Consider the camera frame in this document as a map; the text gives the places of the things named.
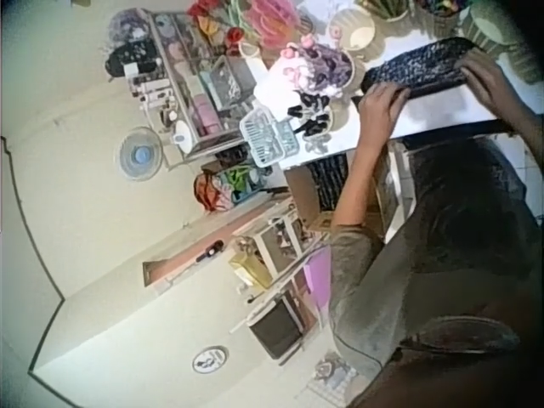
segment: small fan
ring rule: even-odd
[[[145,181],[155,176],[162,159],[161,139],[148,127],[135,128],[123,140],[117,155],[122,172],[133,181]]]

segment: hand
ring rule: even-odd
[[[375,83],[359,102],[359,145],[382,151],[393,133],[410,89],[392,82]]]
[[[524,104],[501,67],[478,48],[468,51],[457,63],[476,99],[495,116],[516,128],[533,112]]]

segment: cabinet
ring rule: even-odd
[[[274,279],[307,255],[321,233],[308,231],[291,204],[269,218],[239,229],[235,236],[240,250],[256,257]]]
[[[149,21],[178,117],[188,128],[182,163],[242,144],[239,121],[252,108],[247,100],[255,86],[245,61],[222,55],[185,13],[151,13]],[[234,89],[230,104],[218,97],[225,87]]]

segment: clear plastic organizer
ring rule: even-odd
[[[241,120],[240,131],[259,167],[270,166],[298,153],[299,144],[289,122],[276,121],[265,106],[256,105]]]

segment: pencil holder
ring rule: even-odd
[[[459,13],[448,17],[441,17],[427,11],[418,2],[414,2],[414,15],[420,27],[429,36],[436,38],[446,38],[455,35],[455,30],[459,24]]]
[[[526,44],[519,44],[507,53],[508,62],[518,77],[527,83],[544,80],[544,75],[534,53]]]
[[[404,37],[413,29],[408,0],[364,0],[359,4],[372,15],[384,37]]]
[[[470,7],[461,29],[464,37],[495,59],[514,51],[523,41],[515,23],[498,4],[489,0],[479,0]]]

